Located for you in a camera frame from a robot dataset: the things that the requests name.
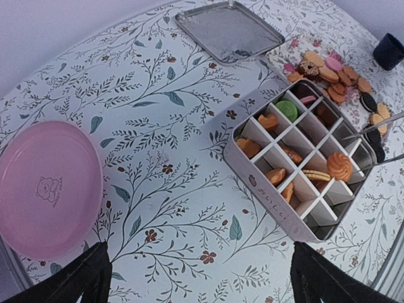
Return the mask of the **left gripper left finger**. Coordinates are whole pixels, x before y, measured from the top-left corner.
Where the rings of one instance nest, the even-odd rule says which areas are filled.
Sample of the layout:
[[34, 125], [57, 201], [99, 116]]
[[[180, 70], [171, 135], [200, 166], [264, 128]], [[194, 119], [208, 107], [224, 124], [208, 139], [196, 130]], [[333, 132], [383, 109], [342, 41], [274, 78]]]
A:
[[46, 280], [6, 302], [107, 302], [112, 279], [108, 245], [98, 242]]

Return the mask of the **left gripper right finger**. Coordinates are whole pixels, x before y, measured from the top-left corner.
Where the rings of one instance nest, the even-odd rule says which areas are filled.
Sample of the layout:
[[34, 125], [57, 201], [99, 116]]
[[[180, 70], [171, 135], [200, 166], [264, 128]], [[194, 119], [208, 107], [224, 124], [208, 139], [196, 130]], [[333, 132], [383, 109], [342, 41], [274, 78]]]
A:
[[294, 242], [290, 279], [298, 303], [394, 302], [350, 277], [305, 242]]

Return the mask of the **yellow sandwich biscuit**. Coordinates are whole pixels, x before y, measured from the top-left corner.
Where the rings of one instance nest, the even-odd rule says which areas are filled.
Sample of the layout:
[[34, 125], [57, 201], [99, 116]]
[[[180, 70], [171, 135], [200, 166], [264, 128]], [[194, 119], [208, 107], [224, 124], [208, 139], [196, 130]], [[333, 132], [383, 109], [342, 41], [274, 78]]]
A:
[[309, 180], [312, 181], [329, 182], [331, 180], [331, 176], [328, 173], [318, 170], [303, 169], [302, 172]]

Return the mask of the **pink divided cookie tin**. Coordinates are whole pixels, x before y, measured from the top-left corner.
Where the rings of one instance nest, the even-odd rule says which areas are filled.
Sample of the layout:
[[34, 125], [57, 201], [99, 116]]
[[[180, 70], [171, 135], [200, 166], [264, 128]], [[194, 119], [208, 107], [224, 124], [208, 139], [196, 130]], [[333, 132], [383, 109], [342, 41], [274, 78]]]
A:
[[223, 156], [286, 234], [302, 242], [332, 235], [377, 162], [366, 139], [305, 79], [241, 122]]

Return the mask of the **orange swirl cookie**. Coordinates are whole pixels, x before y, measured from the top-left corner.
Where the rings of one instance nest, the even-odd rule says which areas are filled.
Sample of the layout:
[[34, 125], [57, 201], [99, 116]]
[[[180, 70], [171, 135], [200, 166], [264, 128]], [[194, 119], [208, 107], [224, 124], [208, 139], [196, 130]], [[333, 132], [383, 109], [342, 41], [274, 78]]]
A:
[[239, 138], [236, 140], [236, 145], [244, 152], [248, 159], [255, 157], [262, 149], [259, 144], [250, 138]]

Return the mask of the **green round cookie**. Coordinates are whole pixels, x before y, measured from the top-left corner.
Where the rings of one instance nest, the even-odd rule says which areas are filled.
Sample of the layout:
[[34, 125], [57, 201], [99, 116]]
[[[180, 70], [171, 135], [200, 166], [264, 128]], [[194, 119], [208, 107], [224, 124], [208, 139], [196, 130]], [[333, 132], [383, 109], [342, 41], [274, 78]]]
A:
[[296, 105], [289, 100], [281, 100], [275, 104], [275, 107], [289, 119], [290, 122], [295, 122], [299, 116]]

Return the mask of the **pink round cookie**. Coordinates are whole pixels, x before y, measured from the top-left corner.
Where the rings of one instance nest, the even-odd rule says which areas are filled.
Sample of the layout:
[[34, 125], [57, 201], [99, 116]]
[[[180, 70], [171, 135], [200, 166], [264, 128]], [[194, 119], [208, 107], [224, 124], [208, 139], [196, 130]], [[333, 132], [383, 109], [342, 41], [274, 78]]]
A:
[[315, 102], [317, 100], [317, 98], [313, 95], [310, 96], [306, 96], [300, 99], [300, 101], [305, 105], [308, 106], [309, 104]]

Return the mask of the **metal serving tongs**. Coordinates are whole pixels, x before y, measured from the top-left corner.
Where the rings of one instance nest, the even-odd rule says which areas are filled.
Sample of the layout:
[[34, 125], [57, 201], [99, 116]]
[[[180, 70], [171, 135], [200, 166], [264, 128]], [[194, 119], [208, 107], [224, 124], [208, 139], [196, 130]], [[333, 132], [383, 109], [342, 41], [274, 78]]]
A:
[[403, 154], [394, 156], [393, 158], [388, 158], [387, 160], [385, 159], [385, 154], [382, 151], [383, 147], [381, 144], [382, 134], [379, 131], [379, 128], [381, 128], [383, 126], [387, 126], [388, 124], [390, 124], [396, 120], [402, 119], [402, 118], [403, 118], [403, 112], [400, 112], [399, 114], [395, 114], [373, 126], [368, 125], [367, 127], [365, 127], [362, 131], [360, 131], [358, 133], [355, 133], [350, 136], [342, 138], [342, 141], [344, 141], [344, 140], [350, 140], [350, 139], [359, 138], [360, 136], [363, 136], [368, 141], [368, 143], [372, 147], [374, 153], [376, 154], [376, 163], [365, 166], [365, 167], [359, 169], [357, 172], [354, 172], [353, 174], [358, 174], [359, 172], [364, 172], [365, 170], [370, 170], [373, 167], [376, 167], [378, 165], [403, 160]]

